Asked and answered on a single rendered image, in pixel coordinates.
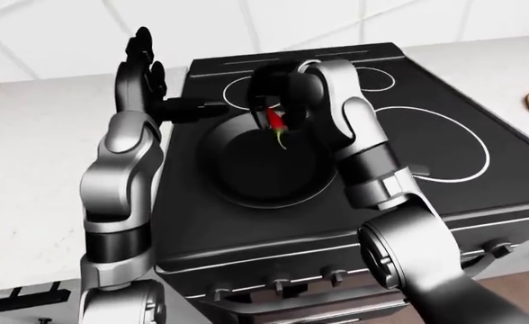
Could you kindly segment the black stove knob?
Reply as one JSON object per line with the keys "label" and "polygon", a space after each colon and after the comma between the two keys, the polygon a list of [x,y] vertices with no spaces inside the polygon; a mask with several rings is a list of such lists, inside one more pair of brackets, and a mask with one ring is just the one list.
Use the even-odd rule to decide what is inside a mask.
{"label": "black stove knob", "polygon": [[229,285],[219,284],[210,288],[210,297],[213,302],[220,302],[224,297],[229,296],[233,289]]}
{"label": "black stove knob", "polygon": [[514,248],[510,242],[500,242],[489,248],[489,253],[495,258],[503,258],[513,253]]}
{"label": "black stove knob", "polygon": [[286,284],[289,284],[291,280],[284,279],[284,278],[275,278],[273,280],[269,280],[267,283],[267,287],[274,291],[274,293],[277,296],[282,296],[283,294],[283,287]]}
{"label": "black stove knob", "polygon": [[325,266],[320,270],[320,274],[324,280],[331,282],[333,287],[337,287],[343,282],[344,276],[347,275],[347,272],[344,269],[337,269],[333,266]]}

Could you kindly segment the black frying pan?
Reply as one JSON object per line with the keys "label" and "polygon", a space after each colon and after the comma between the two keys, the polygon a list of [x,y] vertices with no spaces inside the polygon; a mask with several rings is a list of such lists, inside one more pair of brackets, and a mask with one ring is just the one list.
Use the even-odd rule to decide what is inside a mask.
{"label": "black frying pan", "polygon": [[275,137],[249,112],[174,126],[159,193],[168,204],[222,199],[255,209],[306,202],[336,177],[329,154],[304,131]]}

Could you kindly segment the red chili pepper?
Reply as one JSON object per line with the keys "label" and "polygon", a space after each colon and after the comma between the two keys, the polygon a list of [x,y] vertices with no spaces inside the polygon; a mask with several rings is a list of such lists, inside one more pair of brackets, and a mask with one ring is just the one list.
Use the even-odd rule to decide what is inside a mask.
{"label": "red chili pepper", "polygon": [[287,127],[284,125],[282,117],[273,107],[268,107],[265,112],[269,127],[273,130],[278,145],[286,150],[287,148],[282,144],[282,135],[287,131]]}

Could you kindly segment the black electric stove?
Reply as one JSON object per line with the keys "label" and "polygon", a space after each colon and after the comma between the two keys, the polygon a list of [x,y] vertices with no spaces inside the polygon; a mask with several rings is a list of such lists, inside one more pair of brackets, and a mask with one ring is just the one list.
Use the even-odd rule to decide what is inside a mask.
{"label": "black electric stove", "polygon": [[[527,245],[529,135],[392,43],[197,59],[182,96],[214,99],[229,108],[226,114],[250,113],[247,88],[259,67],[338,59],[355,67],[393,153],[453,234],[469,277],[478,282]],[[214,324],[338,324],[412,306],[364,263],[358,231],[381,212],[351,206],[310,110],[304,126],[289,131],[306,131],[336,170],[328,188],[290,207],[255,209],[222,199],[171,205],[159,193],[163,169],[152,217],[159,276]],[[514,251],[495,259],[489,248],[500,242]],[[325,266],[346,270],[340,285],[323,279]],[[275,278],[291,280],[282,296],[267,287]],[[210,288],[219,284],[233,292],[212,301]]]}

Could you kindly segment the white kitchen cabinet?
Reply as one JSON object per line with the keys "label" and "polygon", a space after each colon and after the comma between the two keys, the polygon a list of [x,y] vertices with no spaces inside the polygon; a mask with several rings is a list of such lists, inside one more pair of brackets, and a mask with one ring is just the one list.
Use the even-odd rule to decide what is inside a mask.
{"label": "white kitchen cabinet", "polygon": [[0,324],[77,324],[80,280],[0,291]]}

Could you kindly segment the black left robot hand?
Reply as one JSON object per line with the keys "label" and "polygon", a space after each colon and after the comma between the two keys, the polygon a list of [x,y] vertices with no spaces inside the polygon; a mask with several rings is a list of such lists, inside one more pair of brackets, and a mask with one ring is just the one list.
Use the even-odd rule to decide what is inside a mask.
{"label": "black left robot hand", "polygon": [[129,39],[125,53],[114,82],[116,111],[146,113],[156,118],[155,110],[166,95],[166,75],[161,62],[155,61],[147,27],[141,26]]}

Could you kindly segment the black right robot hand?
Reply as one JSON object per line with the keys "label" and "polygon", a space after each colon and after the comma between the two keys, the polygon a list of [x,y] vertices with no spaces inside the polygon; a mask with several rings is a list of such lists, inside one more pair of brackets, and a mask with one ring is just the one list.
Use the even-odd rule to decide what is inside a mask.
{"label": "black right robot hand", "polygon": [[259,129],[271,123],[266,118],[268,97],[279,99],[283,109],[282,121],[290,130],[301,129],[308,119],[309,109],[324,96],[319,77],[304,72],[317,61],[275,61],[256,69],[247,88],[247,105]]}

